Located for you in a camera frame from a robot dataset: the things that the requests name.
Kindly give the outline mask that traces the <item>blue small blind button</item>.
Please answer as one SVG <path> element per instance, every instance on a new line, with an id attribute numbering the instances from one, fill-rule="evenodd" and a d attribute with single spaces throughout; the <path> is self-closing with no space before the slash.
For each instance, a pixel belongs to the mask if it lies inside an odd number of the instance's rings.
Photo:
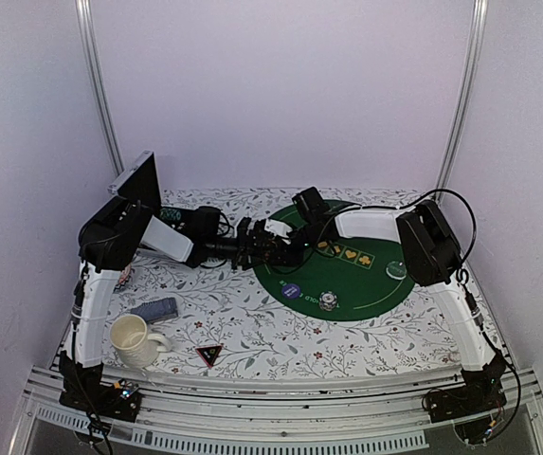
<path id="1" fill-rule="evenodd" d="M 300 297 L 301 291 L 297 284 L 287 283 L 281 288 L 281 295 L 287 300 L 295 300 Z"/>

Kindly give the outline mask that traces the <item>poker chip stack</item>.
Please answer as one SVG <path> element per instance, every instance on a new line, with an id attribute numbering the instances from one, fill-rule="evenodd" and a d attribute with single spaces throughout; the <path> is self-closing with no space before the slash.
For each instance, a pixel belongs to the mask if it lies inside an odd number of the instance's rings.
<path id="1" fill-rule="evenodd" d="M 337 295 L 332 291 L 324 291 L 319 295 L 318 306 L 326 312 L 334 311 L 338 307 Z"/>

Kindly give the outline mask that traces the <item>white dealer button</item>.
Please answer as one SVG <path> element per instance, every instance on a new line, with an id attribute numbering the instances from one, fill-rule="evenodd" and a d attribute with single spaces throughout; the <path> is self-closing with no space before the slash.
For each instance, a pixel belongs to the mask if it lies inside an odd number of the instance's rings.
<path id="1" fill-rule="evenodd" d="M 407 277 L 407 268 L 401 261 L 391 261 L 386 265 L 386 274 L 393 280 L 402 281 Z"/>

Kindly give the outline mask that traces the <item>blue playing card deck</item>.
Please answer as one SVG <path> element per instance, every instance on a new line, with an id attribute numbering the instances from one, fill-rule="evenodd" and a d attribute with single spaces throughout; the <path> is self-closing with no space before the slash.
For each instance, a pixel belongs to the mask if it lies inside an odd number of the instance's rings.
<path id="1" fill-rule="evenodd" d="M 141 303 L 130 310 L 130 314 L 142 318 L 147 323 L 156 323 L 178 317 L 175 298 L 164 298 Z"/>

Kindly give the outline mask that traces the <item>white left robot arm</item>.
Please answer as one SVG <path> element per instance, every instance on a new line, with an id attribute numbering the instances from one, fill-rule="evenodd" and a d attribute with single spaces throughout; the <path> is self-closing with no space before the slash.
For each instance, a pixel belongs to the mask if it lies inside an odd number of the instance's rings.
<path id="1" fill-rule="evenodd" d="M 210 258 L 236 262 L 246 242 L 250 220 L 235 228 L 236 236 L 218 240 L 192 240 L 155 216 L 139 200 L 112 197 L 79 233 L 80 277 L 71 310 L 73 329 L 66 356 L 78 367 L 102 365 L 102 337 L 107 311 L 121 273 L 142 246 L 195 268 Z"/>

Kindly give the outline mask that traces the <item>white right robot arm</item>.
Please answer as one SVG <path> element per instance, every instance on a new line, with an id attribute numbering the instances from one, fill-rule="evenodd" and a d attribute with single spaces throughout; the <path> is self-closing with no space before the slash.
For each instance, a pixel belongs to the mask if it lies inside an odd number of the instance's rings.
<path id="1" fill-rule="evenodd" d="M 315 187 L 293 197 L 304 221 L 290 227 L 274 219 L 262 222 L 263 231 L 304 251 L 321 241 L 376 238 L 399 244 L 407 275 L 425 287 L 438 301 L 461 355 L 464 382 L 458 405 L 477 413 L 491 402 L 494 385 L 508 369 L 502 351 L 486 334 L 483 315 L 467 289 L 468 272 L 463 268 L 467 254 L 446 221 L 439 206 L 425 193 L 403 206 L 361 206 L 348 203 L 330 207 Z"/>

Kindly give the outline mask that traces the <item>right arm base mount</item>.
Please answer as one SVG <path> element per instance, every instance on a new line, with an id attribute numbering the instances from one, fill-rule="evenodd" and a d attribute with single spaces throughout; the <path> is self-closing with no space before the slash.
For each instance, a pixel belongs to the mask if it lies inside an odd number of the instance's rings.
<path id="1" fill-rule="evenodd" d="M 487 443 L 507 403 L 500 379 L 483 372 L 462 371 L 464 384 L 452 389 L 434 388 L 422 398 L 422 408 L 432 423 L 486 412 L 484 417 L 454 426 L 458 438 L 470 445 Z"/>

